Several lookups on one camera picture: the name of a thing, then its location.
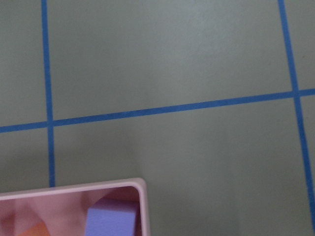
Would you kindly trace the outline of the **purple foam block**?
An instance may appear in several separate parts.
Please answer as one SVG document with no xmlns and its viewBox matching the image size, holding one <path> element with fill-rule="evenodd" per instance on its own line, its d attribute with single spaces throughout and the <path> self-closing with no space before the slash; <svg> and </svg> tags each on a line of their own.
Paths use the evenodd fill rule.
<svg viewBox="0 0 315 236">
<path fill-rule="evenodd" d="M 87 211 L 86 236 L 134 236 L 139 203 L 102 198 Z"/>
</svg>

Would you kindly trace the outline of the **pink plastic bin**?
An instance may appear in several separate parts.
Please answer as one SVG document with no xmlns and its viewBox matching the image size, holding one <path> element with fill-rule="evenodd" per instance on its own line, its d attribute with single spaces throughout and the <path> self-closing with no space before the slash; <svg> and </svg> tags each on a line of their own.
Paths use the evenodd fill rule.
<svg viewBox="0 0 315 236">
<path fill-rule="evenodd" d="M 44 222 L 51 236 L 85 236 L 87 211 L 102 198 L 138 202 L 135 236 L 151 234 L 147 186 L 141 178 L 2 193 L 0 233 L 18 236 Z"/>
</svg>

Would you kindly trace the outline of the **orange foam block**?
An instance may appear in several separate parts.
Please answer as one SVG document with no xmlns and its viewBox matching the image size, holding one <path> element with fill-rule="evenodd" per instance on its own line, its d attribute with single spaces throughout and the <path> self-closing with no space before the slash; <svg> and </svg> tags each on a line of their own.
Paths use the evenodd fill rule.
<svg viewBox="0 0 315 236">
<path fill-rule="evenodd" d="M 18 234 L 18 236 L 50 236 L 50 233 L 46 224 L 44 222 L 40 222 Z"/>
</svg>

